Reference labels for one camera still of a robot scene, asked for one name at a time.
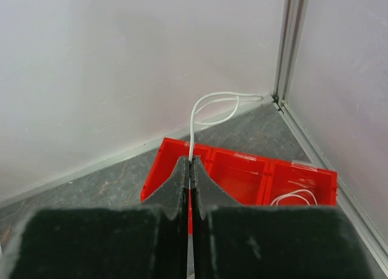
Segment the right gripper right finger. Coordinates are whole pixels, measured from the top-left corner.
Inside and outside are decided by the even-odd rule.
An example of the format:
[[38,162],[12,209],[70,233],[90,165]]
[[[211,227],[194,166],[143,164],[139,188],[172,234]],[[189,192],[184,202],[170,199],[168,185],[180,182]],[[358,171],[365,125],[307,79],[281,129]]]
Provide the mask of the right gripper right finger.
[[377,251],[336,206],[245,206],[192,160],[196,278],[386,278]]

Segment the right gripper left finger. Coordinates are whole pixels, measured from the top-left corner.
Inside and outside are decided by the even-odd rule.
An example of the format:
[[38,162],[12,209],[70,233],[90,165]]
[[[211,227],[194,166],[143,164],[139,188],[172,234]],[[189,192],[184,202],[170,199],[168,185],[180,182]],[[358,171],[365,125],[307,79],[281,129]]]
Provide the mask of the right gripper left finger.
[[127,208],[39,209],[19,223],[2,278],[185,278],[189,161]]

